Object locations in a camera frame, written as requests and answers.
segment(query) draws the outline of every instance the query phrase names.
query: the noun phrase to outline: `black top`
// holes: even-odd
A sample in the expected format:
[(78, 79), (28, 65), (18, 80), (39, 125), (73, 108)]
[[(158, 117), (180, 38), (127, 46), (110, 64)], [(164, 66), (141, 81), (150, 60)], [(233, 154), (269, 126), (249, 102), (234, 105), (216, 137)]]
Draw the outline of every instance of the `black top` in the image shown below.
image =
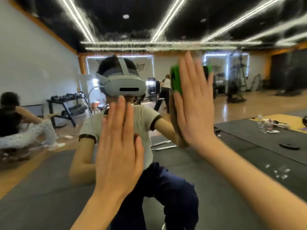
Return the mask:
[(19, 133), (21, 119), (14, 106), (0, 106), (0, 137)]

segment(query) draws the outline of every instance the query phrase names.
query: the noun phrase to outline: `white t-shirt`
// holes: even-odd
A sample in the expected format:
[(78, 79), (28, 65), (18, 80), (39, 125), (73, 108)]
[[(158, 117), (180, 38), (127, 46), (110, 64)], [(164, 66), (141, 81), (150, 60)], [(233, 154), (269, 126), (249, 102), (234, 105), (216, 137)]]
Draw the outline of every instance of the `white t-shirt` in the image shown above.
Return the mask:
[(163, 87), (165, 88), (171, 88), (171, 80), (170, 79), (165, 79), (163, 83)]
[[(134, 133), (140, 135), (142, 139), (142, 144), (145, 149), (144, 153), (144, 169), (153, 161), (153, 154), (150, 147), (150, 138), (148, 132), (154, 130), (154, 125), (161, 115), (155, 110), (144, 106), (144, 105), (134, 105)], [(80, 135), (88, 134), (95, 137), (96, 142), (99, 142), (99, 136), (101, 132), (101, 122), (104, 117), (104, 113), (99, 113), (92, 116), (93, 127), (90, 118), (86, 119), (80, 130)]]

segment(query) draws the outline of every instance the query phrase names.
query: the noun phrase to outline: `person in background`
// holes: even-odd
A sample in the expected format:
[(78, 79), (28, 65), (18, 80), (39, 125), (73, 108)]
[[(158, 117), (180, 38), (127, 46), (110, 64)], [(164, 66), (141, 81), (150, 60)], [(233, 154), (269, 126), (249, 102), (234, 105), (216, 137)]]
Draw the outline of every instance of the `person in background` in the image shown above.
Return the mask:
[[(44, 147), (49, 151), (61, 148), (65, 143), (57, 143), (57, 135), (48, 119), (41, 119), (20, 106), (18, 94), (4, 92), (0, 97), (0, 149), (23, 148), (35, 142), (44, 133)], [(25, 132), (20, 132), (22, 123), (33, 123)]]
[(166, 108), (167, 108), (167, 113), (169, 114), (169, 92), (171, 89), (171, 80), (170, 80), (169, 74), (165, 76), (165, 79), (161, 82), (160, 87), (161, 87), (161, 91), (160, 91), (159, 99), (156, 102), (154, 110), (159, 111), (160, 106), (163, 101), (163, 99), (160, 100), (160, 98), (164, 98)]
[[(270, 229), (305, 230), (307, 204), (213, 133), (213, 75), (206, 81), (201, 60), (193, 62), (190, 52), (180, 58), (179, 68), (182, 95), (175, 91), (174, 100), (185, 140), (236, 187)], [(112, 108), (102, 123), (106, 127), (97, 152), (95, 191), (71, 230), (105, 230), (142, 174), (144, 149), (140, 137), (134, 141), (133, 111), (123, 99)]]
[[(138, 75), (135, 64), (124, 59), (127, 68)], [(97, 73), (104, 76), (114, 68), (121, 68), (116, 56), (105, 58), (101, 61)], [(133, 96), (110, 97), (106, 95), (106, 100), (110, 103), (110, 108), (88, 118), (83, 123), (79, 135), (79, 144), (70, 168), (70, 178), (76, 185), (95, 183), (97, 180), (94, 164), (96, 155), (94, 146), (100, 142), (100, 133), (105, 125), (101, 122), (105, 116), (109, 117), (112, 108), (118, 105), (125, 105), (134, 100)], [(137, 229), (145, 230), (145, 220), (142, 209), (144, 197), (155, 197), (163, 206), (165, 213), (165, 225), (167, 230), (194, 230), (198, 222), (198, 197), (194, 186), (184, 178), (178, 177), (160, 166), (158, 162), (153, 162), (153, 154), (150, 147), (149, 131), (157, 130), (167, 139), (171, 140), (179, 147), (186, 146), (175, 133), (171, 123), (161, 117), (161, 115), (145, 105), (133, 105), (134, 111), (134, 133), (142, 139), (145, 149), (144, 171), (133, 191), (122, 202), (117, 215), (111, 223), (111, 230), (117, 229)]]

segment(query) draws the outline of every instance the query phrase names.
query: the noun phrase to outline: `white vr headset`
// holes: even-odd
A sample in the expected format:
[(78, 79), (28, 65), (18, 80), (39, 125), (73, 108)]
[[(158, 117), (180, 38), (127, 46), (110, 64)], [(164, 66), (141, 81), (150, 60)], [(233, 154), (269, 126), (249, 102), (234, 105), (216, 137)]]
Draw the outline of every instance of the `white vr headset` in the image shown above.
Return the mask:
[(96, 73), (100, 81), (100, 90), (106, 96), (118, 97), (136, 96), (140, 97), (146, 92), (146, 84), (139, 77), (136, 70), (128, 69), (123, 58), (118, 58), (121, 68), (112, 68), (102, 75)]

